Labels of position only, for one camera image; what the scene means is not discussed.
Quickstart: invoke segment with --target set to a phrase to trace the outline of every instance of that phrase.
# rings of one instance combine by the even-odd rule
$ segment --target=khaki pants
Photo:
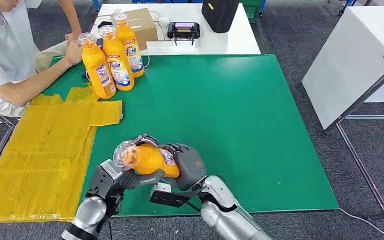
[[[35,64],[34,64],[34,68],[36,69],[36,72],[41,73],[46,69],[48,69],[49,64],[51,63],[53,57],[65,56],[66,49],[67,49],[66,41],[63,41],[57,45],[51,46],[50,48],[45,49],[43,51],[39,51],[38,49],[36,53]],[[16,107],[10,104],[3,112],[0,112],[0,115],[13,117],[13,118],[20,118],[29,104],[30,102],[28,102],[23,107]]]
[[[41,73],[48,69],[49,64],[52,61],[52,58],[55,56],[65,56],[67,49],[67,41],[63,41],[57,45],[51,46],[48,49],[39,51],[36,53],[36,63],[34,68],[37,73]]]

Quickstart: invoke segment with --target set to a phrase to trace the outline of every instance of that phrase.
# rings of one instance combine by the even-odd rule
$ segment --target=black bag
[[[239,0],[204,0],[201,13],[216,33],[226,33],[231,28]]]

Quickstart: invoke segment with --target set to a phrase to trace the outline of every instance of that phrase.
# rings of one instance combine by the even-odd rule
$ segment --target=white t-shirt
[[[18,83],[34,74],[35,55],[27,8],[37,8],[41,0],[20,0],[10,12],[0,12],[0,86]],[[24,108],[16,107],[0,98],[0,114],[20,117]]]

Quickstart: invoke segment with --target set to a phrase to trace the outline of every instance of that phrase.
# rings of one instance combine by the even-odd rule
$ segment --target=person
[[[41,0],[0,0],[0,115],[21,117],[28,103],[82,60],[82,33],[73,0],[57,0],[71,27],[66,41],[39,52],[27,8]],[[52,57],[64,56],[49,67]]]

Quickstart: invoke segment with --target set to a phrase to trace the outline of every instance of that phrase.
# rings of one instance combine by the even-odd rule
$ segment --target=clear bottle cap
[[[105,40],[112,40],[116,38],[116,28],[111,25],[105,25],[99,29],[99,35]]]
[[[118,12],[112,16],[112,24],[117,26],[125,26],[128,24],[127,14],[125,12]]]
[[[90,32],[82,33],[78,36],[78,42],[83,48],[92,48],[97,46],[97,37]]]
[[[124,171],[132,169],[138,163],[138,147],[132,141],[123,141],[115,149],[112,160]]]

